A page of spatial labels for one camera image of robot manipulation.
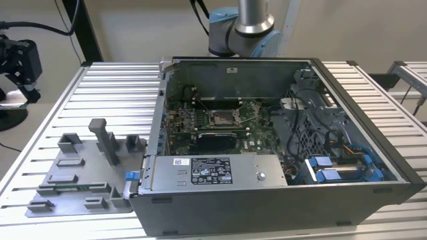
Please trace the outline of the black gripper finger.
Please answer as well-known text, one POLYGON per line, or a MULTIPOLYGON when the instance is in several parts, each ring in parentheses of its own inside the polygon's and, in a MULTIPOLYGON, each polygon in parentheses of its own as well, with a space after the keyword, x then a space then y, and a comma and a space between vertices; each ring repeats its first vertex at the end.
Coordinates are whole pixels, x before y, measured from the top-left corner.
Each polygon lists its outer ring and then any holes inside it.
POLYGON ((26 103, 35 103, 41 97, 37 89, 34 88, 35 81, 30 80, 22 74, 15 76, 15 74, 6 74, 5 77, 10 82, 17 86, 17 89, 22 93, 22 96, 26 99, 26 103))

